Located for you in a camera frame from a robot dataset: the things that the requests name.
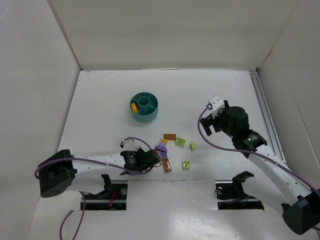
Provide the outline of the brown printed lego tile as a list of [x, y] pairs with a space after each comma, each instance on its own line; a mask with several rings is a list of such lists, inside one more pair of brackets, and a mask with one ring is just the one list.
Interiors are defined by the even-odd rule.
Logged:
[[172, 171], [172, 167], [168, 158], [162, 159], [162, 166], [165, 173], [170, 173]]

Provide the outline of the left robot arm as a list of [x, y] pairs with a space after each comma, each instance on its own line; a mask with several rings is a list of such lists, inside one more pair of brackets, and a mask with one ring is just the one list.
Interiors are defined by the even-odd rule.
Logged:
[[37, 166], [40, 196], [52, 198], [66, 191], [97, 195], [112, 191], [112, 178], [135, 177], [149, 173], [161, 158], [155, 149], [137, 147], [112, 155], [75, 156], [60, 150]]

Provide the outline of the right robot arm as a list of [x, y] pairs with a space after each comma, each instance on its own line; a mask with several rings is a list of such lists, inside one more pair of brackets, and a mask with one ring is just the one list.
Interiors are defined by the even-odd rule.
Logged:
[[319, 230], [320, 191], [294, 173], [272, 151], [267, 141], [249, 125], [249, 116], [239, 106], [229, 106], [217, 95], [208, 101], [197, 120], [197, 129], [210, 146], [241, 153], [256, 165], [277, 187], [272, 191], [259, 185], [257, 177], [243, 171], [216, 184], [216, 196], [228, 204], [255, 198], [278, 212], [287, 227], [297, 235]]

